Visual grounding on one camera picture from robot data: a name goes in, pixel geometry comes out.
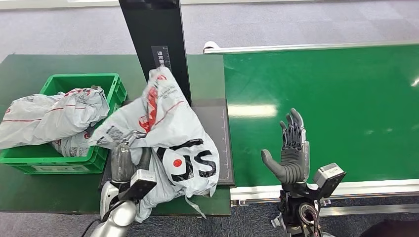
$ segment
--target white plastic bag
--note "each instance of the white plastic bag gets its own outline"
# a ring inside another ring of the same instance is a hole
[[[138,222],[156,204],[179,195],[213,195],[219,176],[217,148],[168,68],[151,70],[143,95],[110,115],[89,144],[113,149],[133,130],[147,133],[131,145],[133,163],[139,162],[138,148],[153,148],[150,170],[158,176],[157,186],[141,201]]]
[[[105,118],[108,111],[100,87],[17,99],[0,124],[0,149],[40,145],[76,135]]]
[[[50,142],[50,144],[64,157],[85,157],[90,148],[87,141],[92,132],[93,128],[89,127],[79,134]]]

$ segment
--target robotic hand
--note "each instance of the robotic hand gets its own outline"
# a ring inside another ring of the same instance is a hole
[[[301,115],[291,109],[291,115],[285,115],[288,128],[281,121],[282,149],[281,162],[276,163],[268,150],[262,150],[263,163],[283,184],[305,182],[310,172],[310,144],[305,140],[304,121]]]
[[[126,236],[130,224],[135,219],[135,205],[156,185],[156,174],[149,171],[151,148],[143,148],[138,166],[135,166],[131,161],[129,151],[131,143],[145,135],[134,131],[112,150],[112,180],[106,182],[102,188],[100,195],[101,223],[93,231],[91,237]]]
[[[330,197],[346,173],[335,163],[323,166],[314,176],[318,188],[310,188],[306,183],[310,172],[310,146],[305,138],[303,119],[294,108],[291,114],[286,114],[286,119],[288,127],[280,122],[281,161],[274,161],[268,150],[261,151],[263,163],[282,183],[280,215],[271,222],[274,227],[281,225],[290,237],[321,237],[318,202]]]

